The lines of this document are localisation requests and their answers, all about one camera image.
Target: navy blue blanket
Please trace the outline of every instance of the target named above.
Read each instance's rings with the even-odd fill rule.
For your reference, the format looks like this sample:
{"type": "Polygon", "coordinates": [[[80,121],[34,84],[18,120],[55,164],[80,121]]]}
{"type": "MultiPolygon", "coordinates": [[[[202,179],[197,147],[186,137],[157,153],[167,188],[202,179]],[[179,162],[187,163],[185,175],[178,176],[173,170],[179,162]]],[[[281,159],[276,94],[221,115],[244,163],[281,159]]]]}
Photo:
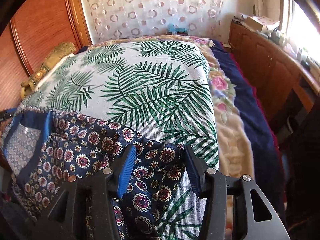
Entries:
{"type": "Polygon", "coordinates": [[[275,147],[273,134],[260,110],[252,87],[243,78],[233,57],[218,41],[211,48],[221,69],[236,85],[235,106],[240,111],[244,131],[252,144],[255,180],[275,210],[284,214],[284,175],[281,158],[275,147]]]}

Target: bedspread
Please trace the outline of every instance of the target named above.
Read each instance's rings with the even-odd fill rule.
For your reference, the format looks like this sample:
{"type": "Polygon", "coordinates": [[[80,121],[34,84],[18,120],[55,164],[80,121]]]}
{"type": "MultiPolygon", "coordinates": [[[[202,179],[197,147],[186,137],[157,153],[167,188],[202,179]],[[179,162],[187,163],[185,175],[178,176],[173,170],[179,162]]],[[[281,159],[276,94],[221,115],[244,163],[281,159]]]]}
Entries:
{"type": "MultiPolygon", "coordinates": [[[[165,35],[91,46],[68,58],[23,103],[75,110],[120,122],[149,139],[191,144],[197,156],[225,175],[254,176],[234,85],[208,44],[207,39],[165,35]]],[[[198,235],[204,206],[185,174],[164,207],[159,234],[168,239],[198,235]]],[[[227,223],[231,227],[230,200],[227,223]]]]}

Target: pink flower print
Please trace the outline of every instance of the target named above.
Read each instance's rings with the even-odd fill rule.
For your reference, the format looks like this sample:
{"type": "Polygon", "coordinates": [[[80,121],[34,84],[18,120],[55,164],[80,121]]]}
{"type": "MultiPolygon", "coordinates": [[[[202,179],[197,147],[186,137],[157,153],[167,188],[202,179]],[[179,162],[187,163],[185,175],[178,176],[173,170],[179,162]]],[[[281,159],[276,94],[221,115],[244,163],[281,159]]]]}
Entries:
{"type": "Polygon", "coordinates": [[[212,79],[211,82],[216,87],[217,90],[228,89],[228,83],[222,77],[215,77],[212,79]]]}
{"type": "Polygon", "coordinates": [[[217,108],[222,112],[226,112],[227,111],[227,106],[224,103],[218,104],[217,108]]]}

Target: silver bolt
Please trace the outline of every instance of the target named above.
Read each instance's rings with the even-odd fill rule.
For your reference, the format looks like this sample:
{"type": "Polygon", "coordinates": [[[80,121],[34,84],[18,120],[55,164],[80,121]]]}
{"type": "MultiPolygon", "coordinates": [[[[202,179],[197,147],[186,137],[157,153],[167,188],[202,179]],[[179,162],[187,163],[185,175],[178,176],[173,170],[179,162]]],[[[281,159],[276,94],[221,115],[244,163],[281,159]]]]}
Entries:
{"type": "Polygon", "coordinates": [[[75,175],[71,175],[68,177],[68,181],[70,181],[70,182],[74,182],[76,179],[77,179],[77,176],[75,176],[75,175]]]}
{"type": "Polygon", "coordinates": [[[216,174],[216,172],[217,171],[214,168],[207,169],[207,173],[209,173],[209,174],[216,174]]]}
{"type": "Polygon", "coordinates": [[[249,175],[245,174],[245,175],[242,176],[242,179],[245,180],[245,181],[250,181],[251,177],[249,175]]]}
{"type": "Polygon", "coordinates": [[[105,168],[102,170],[103,174],[110,174],[112,172],[112,169],[110,168],[105,168]]]}

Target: white fabric with green leaves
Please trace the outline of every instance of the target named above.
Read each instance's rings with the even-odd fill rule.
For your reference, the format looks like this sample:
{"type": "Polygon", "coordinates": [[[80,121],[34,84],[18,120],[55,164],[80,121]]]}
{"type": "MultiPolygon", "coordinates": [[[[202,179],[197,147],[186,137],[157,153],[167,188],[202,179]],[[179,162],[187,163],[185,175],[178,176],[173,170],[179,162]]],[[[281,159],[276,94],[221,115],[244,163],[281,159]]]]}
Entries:
{"type": "MultiPolygon", "coordinates": [[[[209,65],[183,41],[141,41],[94,48],[68,58],[24,104],[75,110],[120,122],[152,140],[191,144],[219,168],[209,65]]],[[[163,239],[197,239],[205,200],[185,172],[157,229],[163,239]]]]}

